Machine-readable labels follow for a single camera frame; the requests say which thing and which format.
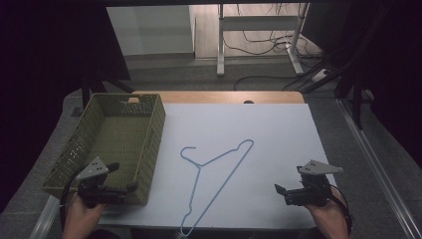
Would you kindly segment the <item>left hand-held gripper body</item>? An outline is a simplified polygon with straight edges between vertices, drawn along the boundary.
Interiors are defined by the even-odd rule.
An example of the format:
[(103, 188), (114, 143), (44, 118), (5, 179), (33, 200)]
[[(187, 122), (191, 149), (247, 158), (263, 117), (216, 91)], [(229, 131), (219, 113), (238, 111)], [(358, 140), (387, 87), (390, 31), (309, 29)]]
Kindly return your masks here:
[(78, 194), (89, 208), (97, 204), (123, 204), (127, 191), (105, 185), (109, 173), (98, 156), (76, 176)]

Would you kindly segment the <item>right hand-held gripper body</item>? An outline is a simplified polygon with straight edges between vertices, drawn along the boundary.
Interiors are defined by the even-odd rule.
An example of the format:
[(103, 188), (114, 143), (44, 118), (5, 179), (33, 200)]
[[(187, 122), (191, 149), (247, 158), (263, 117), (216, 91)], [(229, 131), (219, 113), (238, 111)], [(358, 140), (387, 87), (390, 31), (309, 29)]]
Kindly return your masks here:
[(288, 205), (325, 206), (328, 198), (332, 195), (330, 183), (326, 176), (343, 172), (341, 167), (313, 159), (303, 166), (298, 166), (297, 170), (301, 175), (303, 187), (284, 191)]

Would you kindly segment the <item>olive green woven basket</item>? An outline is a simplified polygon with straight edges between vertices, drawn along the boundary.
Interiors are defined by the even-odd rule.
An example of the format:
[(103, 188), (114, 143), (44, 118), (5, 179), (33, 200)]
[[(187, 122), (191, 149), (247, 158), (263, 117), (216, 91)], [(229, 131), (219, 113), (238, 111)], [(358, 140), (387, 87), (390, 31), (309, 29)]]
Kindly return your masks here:
[(165, 110), (158, 94), (94, 94), (77, 126), (47, 175), (42, 189), (59, 198), (72, 175), (97, 156), (105, 163), (119, 163), (105, 185), (126, 190), (128, 205), (148, 201), (161, 136)]

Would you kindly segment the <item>light blue wire hanger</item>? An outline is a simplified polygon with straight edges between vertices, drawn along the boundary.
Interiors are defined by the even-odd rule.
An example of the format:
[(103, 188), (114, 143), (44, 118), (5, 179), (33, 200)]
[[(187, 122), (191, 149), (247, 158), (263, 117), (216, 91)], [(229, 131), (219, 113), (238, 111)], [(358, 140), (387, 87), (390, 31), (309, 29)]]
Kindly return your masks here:
[[(222, 185), (218, 188), (218, 190), (215, 192), (215, 194), (213, 195), (213, 197), (210, 199), (210, 201), (208, 202), (208, 204), (205, 206), (205, 208), (203, 209), (203, 211), (201, 212), (201, 214), (199, 215), (199, 217), (197, 218), (197, 220), (193, 223), (193, 225), (190, 227), (190, 229), (188, 230), (187, 233), (184, 232), (184, 223), (186, 221), (186, 219), (188, 218), (188, 216), (192, 213), (193, 211), (193, 199), (196, 193), (196, 188), (199, 182), (199, 177), (201, 175), (202, 169), (207, 166), (208, 164), (213, 163), (214, 161), (220, 159), (221, 157), (230, 154), (232, 152), (238, 151), (242, 145), (244, 145), (245, 143), (247, 143), (249, 146), (246, 149), (246, 151), (243, 153), (243, 155), (241, 156), (241, 158), (239, 159), (239, 161), (235, 164), (234, 168), (230, 171), (230, 173), (228, 174), (228, 176), (225, 178), (225, 180), (223, 181)], [(203, 216), (207, 213), (207, 211), (209, 210), (209, 208), (212, 206), (212, 204), (214, 203), (214, 201), (216, 200), (216, 198), (219, 196), (219, 194), (221, 193), (221, 191), (224, 189), (224, 187), (226, 186), (226, 184), (230, 181), (231, 177), (233, 176), (233, 174), (236, 172), (236, 170), (238, 169), (238, 167), (240, 166), (240, 164), (244, 161), (245, 157), (248, 155), (248, 153), (250, 152), (250, 150), (253, 148), (255, 142), (252, 139), (245, 139), (243, 141), (241, 141), (236, 148), (230, 149), (228, 151), (223, 152), (222, 154), (204, 162), (204, 163), (198, 163), (195, 162), (193, 159), (187, 157), (184, 155), (184, 151), (187, 149), (195, 149), (195, 146), (186, 146), (183, 147), (180, 150), (180, 156), (186, 160), (187, 162), (193, 164), (195, 166), (195, 168), (197, 169), (196, 172), (196, 176), (195, 176), (195, 180), (193, 183), (193, 187), (191, 190), (191, 194), (190, 194), (190, 198), (189, 198), (189, 203), (188, 203), (188, 211), (183, 215), (179, 228), (178, 228), (178, 232), (175, 236), (176, 239), (189, 239), (189, 236), (191, 235), (191, 233), (193, 232), (193, 230), (196, 228), (196, 226), (199, 224), (199, 222), (201, 221), (201, 219), (203, 218)]]

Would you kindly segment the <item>person's right hand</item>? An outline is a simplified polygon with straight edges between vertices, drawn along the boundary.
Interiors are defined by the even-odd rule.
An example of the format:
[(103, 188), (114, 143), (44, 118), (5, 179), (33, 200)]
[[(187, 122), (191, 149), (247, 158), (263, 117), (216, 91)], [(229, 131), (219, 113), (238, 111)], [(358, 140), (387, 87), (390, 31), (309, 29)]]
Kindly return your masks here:
[(325, 239), (349, 239), (345, 217), (334, 201), (323, 207), (306, 205), (306, 209)]

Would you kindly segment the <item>person's left hand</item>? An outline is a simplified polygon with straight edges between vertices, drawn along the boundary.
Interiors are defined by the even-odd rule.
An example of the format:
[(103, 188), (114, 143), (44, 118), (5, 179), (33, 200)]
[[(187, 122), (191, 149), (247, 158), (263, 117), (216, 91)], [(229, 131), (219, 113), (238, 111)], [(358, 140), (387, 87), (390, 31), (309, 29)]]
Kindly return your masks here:
[(88, 239), (98, 225), (106, 204), (89, 208), (78, 193), (68, 204), (62, 239)]

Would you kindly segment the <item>white table mat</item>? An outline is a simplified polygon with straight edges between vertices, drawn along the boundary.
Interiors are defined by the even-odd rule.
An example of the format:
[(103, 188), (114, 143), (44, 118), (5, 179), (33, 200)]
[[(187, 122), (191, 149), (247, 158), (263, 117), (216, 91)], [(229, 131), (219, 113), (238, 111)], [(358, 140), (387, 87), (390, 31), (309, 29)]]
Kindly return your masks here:
[[(103, 225), (179, 227), (197, 169), (180, 156), (204, 163), (245, 140), (255, 144), (196, 229), (303, 229), (313, 226), (308, 211), (287, 205), (275, 184), (301, 185), (297, 167), (325, 161), (316, 124), (306, 104), (167, 104), (166, 119), (149, 199), (144, 206), (111, 206)], [(188, 232), (248, 148), (227, 154), (202, 169)]]

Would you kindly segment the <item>black curtain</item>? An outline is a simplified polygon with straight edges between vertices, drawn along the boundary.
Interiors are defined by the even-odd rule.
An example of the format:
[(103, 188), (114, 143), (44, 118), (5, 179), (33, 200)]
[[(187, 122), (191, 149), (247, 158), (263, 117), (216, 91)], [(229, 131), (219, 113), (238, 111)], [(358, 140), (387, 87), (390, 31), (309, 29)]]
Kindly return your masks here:
[(302, 34), (346, 73), (334, 90), (369, 90), (371, 109), (422, 167), (422, 0), (313, 2)]
[(106, 6), (0, 0), (0, 213), (49, 140), (64, 98), (128, 78)]

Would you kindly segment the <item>white power strip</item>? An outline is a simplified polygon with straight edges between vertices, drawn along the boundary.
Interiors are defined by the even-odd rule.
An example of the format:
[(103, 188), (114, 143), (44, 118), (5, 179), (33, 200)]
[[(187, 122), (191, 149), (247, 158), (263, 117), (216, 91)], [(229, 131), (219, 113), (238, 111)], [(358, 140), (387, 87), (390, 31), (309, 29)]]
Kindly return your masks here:
[(324, 77), (326, 77), (327, 75), (330, 74), (330, 71), (327, 69), (321, 69), (318, 73), (316, 73), (313, 77), (312, 77), (312, 81), (313, 82), (318, 82), (321, 79), (323, 79)]

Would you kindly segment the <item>white cabinet panel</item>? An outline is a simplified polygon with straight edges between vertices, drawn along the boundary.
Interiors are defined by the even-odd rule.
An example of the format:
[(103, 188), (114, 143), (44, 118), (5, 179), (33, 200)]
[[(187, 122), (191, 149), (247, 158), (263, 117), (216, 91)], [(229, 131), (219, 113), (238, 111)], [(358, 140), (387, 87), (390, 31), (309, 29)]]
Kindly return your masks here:
[(192, 53), (187, 5), (106, 8), (125, 56)]

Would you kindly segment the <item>aluminium rail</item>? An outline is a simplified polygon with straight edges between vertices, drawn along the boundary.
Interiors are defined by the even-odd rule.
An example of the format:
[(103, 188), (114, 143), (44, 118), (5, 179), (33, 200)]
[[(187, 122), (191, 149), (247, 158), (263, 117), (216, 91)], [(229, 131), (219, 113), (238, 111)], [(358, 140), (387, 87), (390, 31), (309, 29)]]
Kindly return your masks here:
[(353, 137), (359, 145), (364, 158), (374, 174), (378, 185), (380, 186), (407, 239), (422, 239), (422, 229), (416, 225), (416, 221), (414, 220), (411, 211), (387, 175), (364, 130), (359, 129), (357, 124), (353, 121), (351, 109), (347, 105), (346, 100), (336, 100), (336, 104), (347, 122)]
[(50, 196), (30, 234), (29, 239), (47, 239), (59, 212), (60, 200)]

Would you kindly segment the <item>white metal desk frame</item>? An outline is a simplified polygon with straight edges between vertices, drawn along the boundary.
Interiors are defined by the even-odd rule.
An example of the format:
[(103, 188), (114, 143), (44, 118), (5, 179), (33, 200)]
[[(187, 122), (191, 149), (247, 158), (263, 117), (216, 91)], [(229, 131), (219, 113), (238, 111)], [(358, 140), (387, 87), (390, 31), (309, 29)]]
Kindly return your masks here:
[(297, 16), (224, 16), (224, 5), (218, 5), (218, 53), (217, 53), (217, 76), (225, 74), (224, 64), (224, 33), (233, 31), (293, 31), (291, 43), (285, 45), (292, 66), (297, 75), (303, 75), (304, 70), (297, 56), (297, 42), (302, 30), (309, 4), (299, 8)]

